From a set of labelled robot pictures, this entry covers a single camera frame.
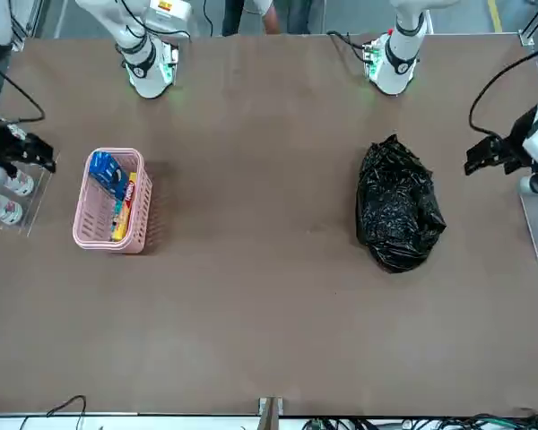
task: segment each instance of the person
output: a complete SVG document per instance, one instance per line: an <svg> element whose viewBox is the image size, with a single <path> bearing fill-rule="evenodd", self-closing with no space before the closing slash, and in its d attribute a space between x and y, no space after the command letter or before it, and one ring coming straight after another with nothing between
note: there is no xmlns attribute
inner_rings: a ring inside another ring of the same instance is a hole
<svg viewBox="0 0 538 430"><path fill-rule="evenodd" d="M290 34L309 34L308 15L313 0L289 0L287 12L287 32Z"/></svg>
<svg viewBox="0 0 538 430"><path fill-rule="evenodd" d="M255 0L265 26L265 34L279 34L279 22L273 0ZM231 36L239 31L245 0L225 0L225 14L221 26L222 36Z"/></svg>

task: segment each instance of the blue snack package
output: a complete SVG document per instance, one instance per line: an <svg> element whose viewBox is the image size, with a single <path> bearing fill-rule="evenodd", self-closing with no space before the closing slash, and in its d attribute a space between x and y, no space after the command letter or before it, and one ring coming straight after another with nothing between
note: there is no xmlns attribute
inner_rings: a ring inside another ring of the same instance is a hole
<svg viewBox="0 0 538 430"><path fill-rule="evenodd" d="M117 200L124 200L129 175L108 152L96 150L91 156L90 175Z"/></svg>

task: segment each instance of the wire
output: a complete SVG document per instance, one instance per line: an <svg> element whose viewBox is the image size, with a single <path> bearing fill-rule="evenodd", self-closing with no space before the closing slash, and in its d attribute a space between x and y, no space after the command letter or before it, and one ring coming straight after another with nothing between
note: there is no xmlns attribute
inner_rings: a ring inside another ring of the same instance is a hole
<svg viewBox="0 0 538 430"><path fill-rule="evenodd" d="M502 140L502 138L497 133L493 132L492 130L488 130L486 128L479 127L478 125L474 124L474 121L473 121L474 110L476 109L476 106L478 105L479 101L481 101L482 96L484 96L486 91L488 91L488 89L492 86L492 84L494 82L496 82L501 76L503 76L507 72L511 71L515 67L518 67L522 63L525 63L528 60L532 60L533 58L536 58L537 56L538 56L538 51L533 52L529 56L523 56L522 58L515 61L514 63L509 64L508 66L506 66L500 72L496 73L496 75L492 79L490 79L490 81L486 85L484 85L484 88L481 90L481 92L478 94L478 96L476 96L476 99L474 99L473 105L470 108L470 113L468 114L468 125L470 126L470 128L472 128L476 132L484 133L484 134L487 134L488 136L494 137L494 138L496 138L498 140Z"/></svg>
<svg viewBox="0 0 538 430"><path fill-rule="evenodd" d="M130 29L129 25L126 25L126 30L129 32L129 34L131 34L132 36L134 36L136 39L143 39L143 36L138 36L137 34L135 34L132 29Z"/></svg>
<svg viewBox="0 0 538 430"><path fill-rule="evenodd" d="M331 421L335 421L337 426L336 428L339 428L339 426L341 426L342 428L344 428L344 430L351 430L343 421L341 421L340 419L332 419Z"/></svg>
<svg viewBox="0 0 538 430"><path fill-rule="evenodd" d="M347 33L347 37L343 36L340 32L338 31L335 31L335 30L329 30L327 33L326 33L327 36L336 36L337 38L339 38L340 40L342 40L344 43L346 43L347 45L350 45L352 47L355 47L357 49L362 49L362 46L364 45L361 44L356 44L356 43L353 43L351 42L351 39L349 38L349 33Z"/></svg>
<svg viewBox="0 0 538 430"><path fill-rule="evenodd" d="M43 120L46 118L46 113L44 112L44 109L42 109L42 106L40 106L36 100L34 100L26 91L24 91L22 88L18 86L16 82L14 82L12 79L10 79L5 73L3 73L0 70L0 76L2 76L6 81L10 83L18 92L20 92L34 107L39 111L39 116L35 116L33 118L18 118L14 119L13 121L8 121L7 124L23 124L23 123L37 123L38 121Z"/></svg>
<svg viewBox="0 0 538 430"><path fill-rule="evenodd" d="M160 31L160 30L154 30L154 29L150 29L147 25L145 25L143 22L141 22L137 16L134 15L134 13L132 12L132 10L127 6L126 4L126 0L121 0L122 2L122 5L124 6L124 8L126 9L127 13L129 13L129 16L131 16L135 22L137 22L139 25L141 25L143 27L144 30L146 31L149 31L150 33L153 33L153 34L169 34L169 35L173 35L173 34L185 34L190 40L191 40L191 35L185 31L185 30L175 30L175 31Z"/></svg>
<svg viewBox="0 0 538 430"><path fill-rule="evenodd" d="M334 31L334 30L330 30L328 31L327 33L327 36L336 36L337 38L339 38L343 43L347 44L349 47L351 47L351 50L352 50L352 53L359 59L359 61L361 61L362 63L365 63L365 59L359 55L359 51L357 49L363 49L363 46L368 42L364 42L362 44L357 44L357 43L354 43L352 40L351 40L351 36L349 36L349 33L347 33L347 36L343 36L341 33L339 33L338 31Z"/></svg>
<svg viewBox="0 0 538 430"><path fill-rule="evenodd" d="M209 22L209 37L213 37L213 22L209 19L209 16L207 16L207 11L205 10L205 7L207 6L207 0L204 0L204 17L207 22Z"/></svg>
<svg viewBox="0 0 538 430"><path fill-rule="evenodd" d="M73 396L70 400L65 401L60 406L56 406L55 408L49 410L46 413L46 417L50 418L54 416L57 412L60 410L67 408L72 403L74 403L77 400L82 401L82 412L80 412L80 416L78 417L77 423L75 423L75 430L79 430L80 423L82 422L83 417L86 415L86 396L82 396L81 394L78 394L77 396Z"/></svg>
<svg viewBox="0 0 538 430"><path fill-rule="evenodd" d="M20 428L18 430L23 430L24 426L26 426L26 423L28 422L29 419L30 417L25 417L22 423L20 424Z"/></svg>

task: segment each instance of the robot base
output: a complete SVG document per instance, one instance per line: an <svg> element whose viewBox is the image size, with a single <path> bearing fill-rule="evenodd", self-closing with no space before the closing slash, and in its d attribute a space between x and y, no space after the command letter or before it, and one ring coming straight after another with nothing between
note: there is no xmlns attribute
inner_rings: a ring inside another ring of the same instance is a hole
<svg viewBox="0 0 538 430"><path fill-rule="evenodd" d="M385 54L385 44L388 34L383 34L379 39L363 45L362 57L365 62L365 77L387 96L397 96L406 89L412 80L414 64L406 73L397 74L394 67L388 62Z"/></svg>
<svg viewBox="0 0 538 430"><path fill-rule="evenodd" d="M175 83L179 58L177 47L173 47L154 36L151 38L156 48L156 57L147 76L139 78L129 67L126 67L129 82L137 93L145 99L158 98L166 88Z"/></svg>

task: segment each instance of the snack package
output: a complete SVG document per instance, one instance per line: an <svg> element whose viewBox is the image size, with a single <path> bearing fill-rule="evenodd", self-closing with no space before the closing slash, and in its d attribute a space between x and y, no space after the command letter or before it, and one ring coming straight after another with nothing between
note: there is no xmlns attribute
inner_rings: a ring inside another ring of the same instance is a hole
<svg viewBox="0 0 538 430"><path fill-rule="evenodd" d="M111 234L111 240L113 242L119 242L124 237L126 237L127 229L129 225L129 217L132 211L132 204L134 203L135 196L135 181L137 179L136 173L130 173L129 182L126 187L126 195L124 196L124 201L122 203L122 208L117 217L117 225Z"/></svg>

